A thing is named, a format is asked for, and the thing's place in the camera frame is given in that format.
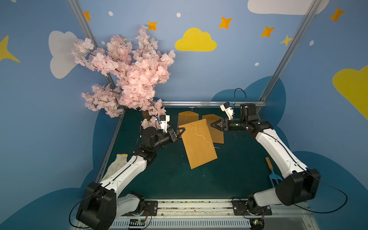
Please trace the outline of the kraft paper file bag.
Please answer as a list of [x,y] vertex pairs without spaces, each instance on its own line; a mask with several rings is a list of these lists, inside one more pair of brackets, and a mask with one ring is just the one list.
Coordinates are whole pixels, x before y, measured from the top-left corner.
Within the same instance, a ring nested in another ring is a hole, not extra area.
[[221,117],[215,114],[209,114],[209,115],[203,115],[202,119],[205,119],[207,121],[207,125],[209,128],[213,143],[224,144],[223,132],[211,126],[213,122],[221,120]]
[[198,118],[199,118],[199,114],[195,113],[193,111],[180,112],[178,114],[177,127],[180,127],[181,125],[185,125],[185,124],[188,124],[188,123],[198,121],[199,120]]
[[181,125],[186,130],[182,135],[185,151],[191,169],[218,158],[205,119]]

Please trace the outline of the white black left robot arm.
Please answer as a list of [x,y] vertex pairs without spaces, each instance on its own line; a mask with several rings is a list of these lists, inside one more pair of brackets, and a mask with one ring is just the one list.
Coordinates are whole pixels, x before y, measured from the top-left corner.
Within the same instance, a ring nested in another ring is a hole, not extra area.
[[145,197],[132,192],[119,197],[126,186],[148,166],[157,156],[156,150],[176,142],[185,128],[158,131],[154,127],[143,130],[141,145],[137,147],[130,160],[112,175],[101,182],[90,183],[77,203],[76,220],[86,229],[107,230],[117,217],[125,214],[139,215],[144,212]]

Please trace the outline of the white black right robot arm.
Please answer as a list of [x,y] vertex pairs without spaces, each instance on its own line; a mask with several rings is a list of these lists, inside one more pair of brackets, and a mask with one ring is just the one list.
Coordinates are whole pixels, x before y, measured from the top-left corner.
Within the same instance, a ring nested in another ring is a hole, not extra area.
[[244,103],[240,106],[241,117],[235,119],[233,104],[226,102],[220,106],[227,117],[211,123],[211,127],[222,131],[246,131],[262,145],[278,166],[283,180],[275,187],[254,193],[250,196],[250,206],[254,208],[270,205],[291,206],[315,198],[320,173],[309,169],[283,143],[274,127],[262,120],[256,105]]

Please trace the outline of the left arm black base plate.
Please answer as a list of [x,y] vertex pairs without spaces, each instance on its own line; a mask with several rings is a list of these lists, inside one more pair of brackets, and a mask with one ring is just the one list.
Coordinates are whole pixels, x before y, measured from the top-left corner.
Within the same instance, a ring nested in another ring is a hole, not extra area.
[[157,216],[158,201],[157,200],[145,200],[144,205],[140,204],[137,211],[129,212],[124,216]]

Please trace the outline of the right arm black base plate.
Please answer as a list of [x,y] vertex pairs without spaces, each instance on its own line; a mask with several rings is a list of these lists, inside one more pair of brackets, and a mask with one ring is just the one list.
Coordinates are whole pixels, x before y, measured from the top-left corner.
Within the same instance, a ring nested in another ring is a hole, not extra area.
[[232,208],[236,216],[271,216],[272,211],[269,206],[258,206],[253,200],[242,200],[235,198],[231,200]]

